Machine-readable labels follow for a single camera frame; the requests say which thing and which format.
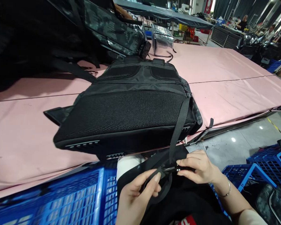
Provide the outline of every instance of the factory floor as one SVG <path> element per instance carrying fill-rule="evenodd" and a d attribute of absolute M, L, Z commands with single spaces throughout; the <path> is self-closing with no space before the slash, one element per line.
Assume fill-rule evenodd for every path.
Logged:
<path fill-rule="evenodd" d="M 196 31 L 202 40 L 207 40 L 207 34 Z M 208 47 L 219 47 L 209 40 Z M 281 112 L 269 116 L 270 121 L 281 131 Z M 191 152 L 205 149 L 211 162 L 223 170 L 227 165 L 245 164 L 246 158 L 253 155 L 259 148 L 273 145 L 281 139 L 281 133 L 268 119 L 234 129 L 187 147 Z"/>

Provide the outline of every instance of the silver bracelet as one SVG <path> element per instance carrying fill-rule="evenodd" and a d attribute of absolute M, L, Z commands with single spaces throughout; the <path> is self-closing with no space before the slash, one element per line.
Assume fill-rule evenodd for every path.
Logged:
<path fill-rule="evenodd" d="M 229 183 L 229 191 L 228 191 L 228 193 L 225 194 L 224 196 L 220 196 L 220 195 L 219 195 L 219 197 L 224 198 L 224 197 L 227 197 L 227 196 L 230 194 L 230 191 L 231 191 L 231 184 L 230 184 L 229 179 L 228 179 L 228 183 Z"/>

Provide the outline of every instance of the yellow floor line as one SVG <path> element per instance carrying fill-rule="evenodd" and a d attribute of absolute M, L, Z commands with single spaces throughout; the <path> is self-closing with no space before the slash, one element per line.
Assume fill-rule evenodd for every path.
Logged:
<path fill-rule="evenodd" d="M 269 118 L 268 121 L 281 133 L 281 130 L 279 130 L 279 128 L 275 124 L 273 124 Z"/>

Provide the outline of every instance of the camouflage fabric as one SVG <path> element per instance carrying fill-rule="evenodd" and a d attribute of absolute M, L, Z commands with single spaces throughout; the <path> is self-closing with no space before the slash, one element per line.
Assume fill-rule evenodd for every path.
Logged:
<path fill-rule="evenodd" d="M 127 56 L 136 55 L 143 35 L 120 21 L 114 14 L 85 0 L 85 25 L 108 48 Z"/>

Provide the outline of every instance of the zipper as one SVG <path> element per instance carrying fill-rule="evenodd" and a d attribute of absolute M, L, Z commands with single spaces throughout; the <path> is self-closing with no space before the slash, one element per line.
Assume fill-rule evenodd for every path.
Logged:
<path fill-rule="evenodd" d="M 178 81 L 174 81 L 175 83 L 166 83 L 166 82 L 151 82 L 151 83 L 134 83 L 134 82 L 114 82 L 114 80 L 112 80 L 112 82 L 108 82 L 107 80 L 96 80 L 94 83 L 92 83 L 92 85 L 95 85 L 95 84 L 102 84 L 102 83 L 105 83 L 105 84 L 178 84 L 178 85 L 181 85 L 184 89 L 184 85 L 181 83 L 181 82 L 178 82 Z"/>
<path fill-rule="evenodd" d="M 146 90 L 135 90 L 135 91 L 121 91 L 121 92 L 108 92 L 108 93 L 86 94 L 86 95 L 83 95 L 83 96 L 110 95 L 110 94 L 115 94 L 115 93 L 118 94 L 118 93 L 140 92 L 140 91 L 142 91 L 142 92 L 152 92 L 152 91 L 154 91 L 154 92 L 170 92 L 170 93 L 174 93 L 174 94 L 176 94 L 176 95 L 180 95 L 180 96 L 183 96 L 183 97 L 186 97 L 186 98 L 187 98 L 187 95 L 186 95 L 186 94 L 183 95 L 183 94 L 178 94 L 178 93 L 173 92 L 173 91 L 158 91 L 158 90 L 148 90 L 148 89 L 146 89 Z"/>

